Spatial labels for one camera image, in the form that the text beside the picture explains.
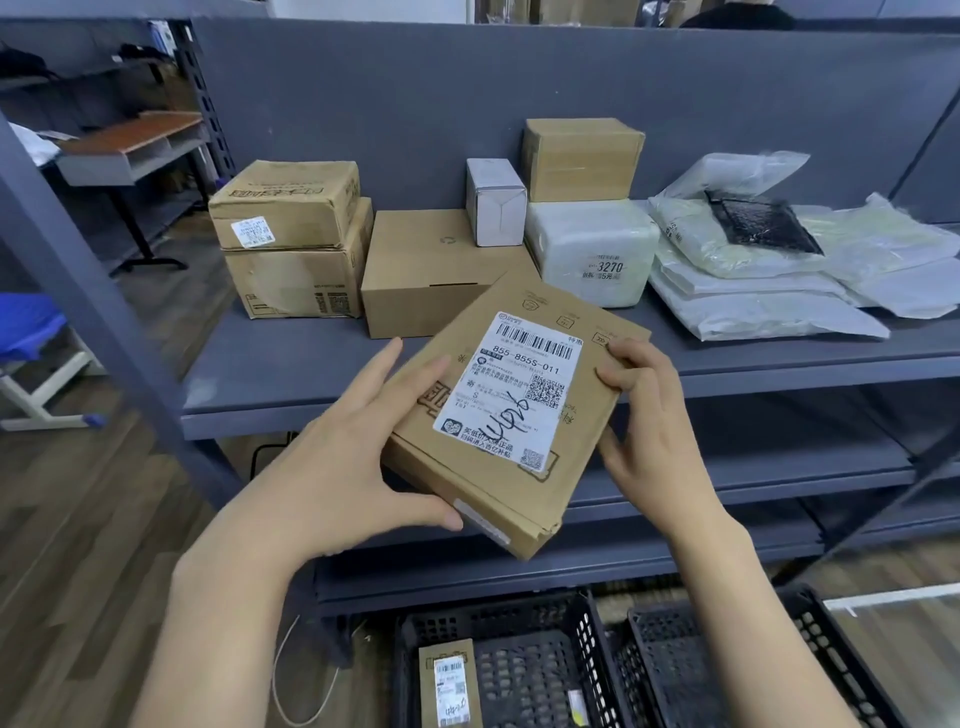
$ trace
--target hand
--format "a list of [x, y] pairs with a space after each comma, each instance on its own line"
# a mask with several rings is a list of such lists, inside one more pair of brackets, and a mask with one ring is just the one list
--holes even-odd
[[597, 369], [597, 376], [630, 395], [624, 442], [607, 425], [597, 448], [613, 482], [668, 539], [726, 517], [713, 490], [686, 414], [680, 376], [649, 343], [615, 339], [610, 353], [635, 369]]
[[387, 438], [449, 364], [443, 356], [384, 384], [402, 347], [394, 339], [371, 359], [343, 396], [217, 515], [197, 547], [228, 550], [245, 568], [289, 578], [311, 558], [404, 525], [463, 528], [460, 514], [439, 497], [398, 493], [383, 482]]

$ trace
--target white label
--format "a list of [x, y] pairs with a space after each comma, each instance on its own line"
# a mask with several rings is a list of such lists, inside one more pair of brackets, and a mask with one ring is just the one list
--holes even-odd
[[580, 691], [567, 691], [567, 698], [570, 700], [570, 715], [573, 716], [573, 722], [579, 726], [588, 726], [590, 721], [587, 718], [587, 703], [584, 702], [584, 694]]
[[462, 655], [433, 661], [433, 678], [437, 686], [437, 725], [460, 725], [470, 722], [467, 700], [467, 671]]
[[620, 280], [627, 264], [620, 255], [591, 255], [584, 264], [581, 278], [587, 280]]
[[261, 245], [276, 242], [270, 226], [263, 217], [237, 220], [235, 223], [230, 223], [230, 226], [244, 248], [259, 248]]
[[453, 507], [485, 530], [495, 541], [499, 541], [504, 546], [510, 545], [510, 537], [507, 534], [487, 521], [487, 519], [473, 510], [473, 508], [471, 508], [468, 504], [457, 498], [453, 501]]
[[542, 473], [583, 346], [500, 311], [433, 428]]

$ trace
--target person's left hand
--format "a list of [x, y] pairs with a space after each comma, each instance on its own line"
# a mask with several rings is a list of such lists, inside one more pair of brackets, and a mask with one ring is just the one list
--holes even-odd
[[240, 548], [251, 566], [289, 577], [315, 556], [404, 525], [463, 528], [460, 514], [439, 497], [399, 493], [383, 482], [387, 438], [449, 364], [443, 356], [385, 384], [402, 346], [394, 339], [371, 359], [343, 396], [217, 515], [197, 546], [219, 548], [213, 542], [227, 536], [229, 548]]

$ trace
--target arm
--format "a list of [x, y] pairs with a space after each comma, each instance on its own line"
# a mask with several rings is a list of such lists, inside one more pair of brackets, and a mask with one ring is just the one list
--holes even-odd
[[132, 728], [262, 726], [283, 599], [304, 562], [402, 525], [463, 527], [440, 498], [381, 477], [391, 431], [448, 363], [384, 385], [401, 346], [372, 359], [180, 558]]
[[749, 533], [713, 490], [670, 360], [630, 339], [610, 350], [636, 368], [597, 372], [629, 393], [631, 409], [625, 442], [608, 427], [600, 453], [623, 495], [670, 545], [736, 724], [856, 728], [783, 609]]

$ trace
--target black table leg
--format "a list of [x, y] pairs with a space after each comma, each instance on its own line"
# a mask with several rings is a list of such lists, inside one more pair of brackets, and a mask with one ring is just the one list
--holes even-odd
[[210, 205], [210, 196], [206, 193], [206, 178], [201, 174], [200, 164], [197, 163], [196, 155], [199, 153], [199, 150], [188, 152], [186, 155], [186, 163], [190, 165], [190, 174], [193, 176], [193, 182], [197, 185], [197, 191], [200, 192], [201, 200], [203, 200], [203, 206], [194, 205], [194, 207], [204, 210]]
[[119, 266], [121, 271], [129, 273], [138, 265], [173, 265], [182, 271], [185, 271], [189, 267], [186, 263], [176, 258], [157, 257], [154, 255], [154, 252], [150, 250], [150, 243], [147, 241], [147, 238], [143, 236], [143, 231], [137, 224], [136, 218], [133, 217], [133, 213], [127, 205], [127, 201], [123, 199], [123, 195], [114, 187], [106, 187], [106, 192], [113, 206], [116, 208], [117, 214], [120, 215], [120, 219], [123, 220], [123, 224], [126, 225], [127, 230], [130, 231], [133, 242], [136, 243], [137, 250], [140, 251], [140, 255], [142, 256], [130, 258], [122, 262]]

